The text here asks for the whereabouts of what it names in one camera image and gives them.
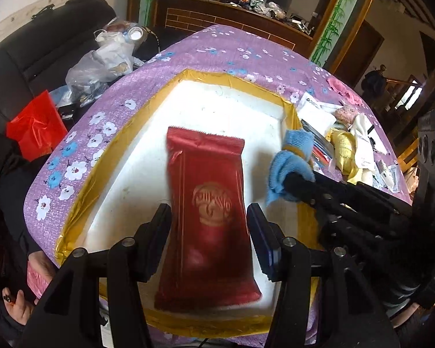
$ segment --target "pink cloth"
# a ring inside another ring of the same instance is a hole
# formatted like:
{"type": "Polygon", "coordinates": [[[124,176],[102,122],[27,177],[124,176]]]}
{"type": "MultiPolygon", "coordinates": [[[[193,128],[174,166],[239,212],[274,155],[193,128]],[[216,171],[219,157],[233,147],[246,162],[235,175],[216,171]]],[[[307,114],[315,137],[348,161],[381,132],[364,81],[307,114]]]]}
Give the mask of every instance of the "pink cloth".
{"type": "Polygon", "coordinates": [[[364,107],[363,100],[353,90],[346,86],[342,81],[335,77],[327,78],[327,83],[334,90],[334,92],[346,97],[347,101],[352,105],[358,105],[364,107]]]}
{"type": "Polygon", "coordinates": [[[45,281],[42,276],[33,270],[29,262],[27,262],[27,285],[29,286],[30,290],[34,292],[38,299],[42,297],[42,294],[44,294],[45,289],[48,287],[47,281],[45,281]]]}

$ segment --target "gold logo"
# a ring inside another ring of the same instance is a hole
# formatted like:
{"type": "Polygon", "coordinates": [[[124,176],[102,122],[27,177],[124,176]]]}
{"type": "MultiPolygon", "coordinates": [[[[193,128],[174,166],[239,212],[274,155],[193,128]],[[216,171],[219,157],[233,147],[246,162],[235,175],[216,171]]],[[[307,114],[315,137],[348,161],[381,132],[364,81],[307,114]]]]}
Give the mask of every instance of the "gold logo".
{"type": "Polygon", "coordinates": [[[229,192],[218,183],[204,183],[195,187],[192,205],[198,207],[202,224],[221,226],[229,222],[232,201],[229,192]]]}

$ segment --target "brown counter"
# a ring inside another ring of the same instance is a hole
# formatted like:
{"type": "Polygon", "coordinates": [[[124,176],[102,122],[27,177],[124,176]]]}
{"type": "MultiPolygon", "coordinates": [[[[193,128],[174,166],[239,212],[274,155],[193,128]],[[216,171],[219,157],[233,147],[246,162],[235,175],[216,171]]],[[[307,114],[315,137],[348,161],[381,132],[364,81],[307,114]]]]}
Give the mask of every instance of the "brown counter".
{"type": "Polygon", "coordinates": [[[154,26],[193,33],[222,24],[274,41],[305,57],[312,38],[289,25],[254,12],[213,0],[154,0],[154,26]]]}

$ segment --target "metal bolt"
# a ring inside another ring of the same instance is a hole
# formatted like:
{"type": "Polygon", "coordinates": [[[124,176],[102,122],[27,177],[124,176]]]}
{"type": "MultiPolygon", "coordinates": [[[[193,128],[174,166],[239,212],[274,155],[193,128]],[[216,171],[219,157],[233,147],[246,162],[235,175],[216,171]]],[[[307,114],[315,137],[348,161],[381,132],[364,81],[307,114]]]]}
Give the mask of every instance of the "metal bolt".
{"type": "Polygon", "coordinates": [[[132,237],[127,237],[127,238],[124,238],[121,243],[124,247],[134,246],[135,239],[133,239],[132,237]]]}
{"type": "Polygon", "coordinates": [[[85,249],[83,249],[82,247],[79,247],[78,249],[75,249],[73,251],[73,257],[75,258],[80,258],[83,257],[85,255],[85,249]]]}
{"type": "Polygon", "coordinates": [[[293,237],[285,237],[285,238],[282,240],[282,243],[283,243],[285,246],[293,247],[293,246],[296,245],[296,239],[293,238],[293,237]]]}
{"type": "Polygon", "coordinates": [[[347,251],[343,247],[335,247],[333,252],[339,257],[344,257],[347,254],[347,251]]]}

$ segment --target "floral tablecloth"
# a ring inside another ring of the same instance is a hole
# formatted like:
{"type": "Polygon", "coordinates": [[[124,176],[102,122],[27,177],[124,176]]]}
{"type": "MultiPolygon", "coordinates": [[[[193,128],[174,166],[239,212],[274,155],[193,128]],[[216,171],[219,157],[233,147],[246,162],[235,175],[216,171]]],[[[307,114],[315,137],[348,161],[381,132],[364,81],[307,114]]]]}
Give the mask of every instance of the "floral tablecloth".
{"type": "MultiPolygon", "coordinates": [[[[349,104],[330,88],[327,83],[330,73],[281,45],[222,25],[195,33],[107,90],[68,133],[36,177],[24,203],[24,216],[29,232],[50,258],[54,258],[56,239],[75,196],[110,140],[149,98],[186,68],[226,72],[277,92],[294,104],[305,92],[321,102],[349,104]]],[[[393,164],[395,154],[372,111],[366,104],[355,107],[375,125],[389,151],[388,155],[374,153],[375,159],[393,164]]],[[[341,179],[338,169],[325,173],[341,179]]],[[[399,189],[395,196],[410,203],[401,172],[399,189]]]]}

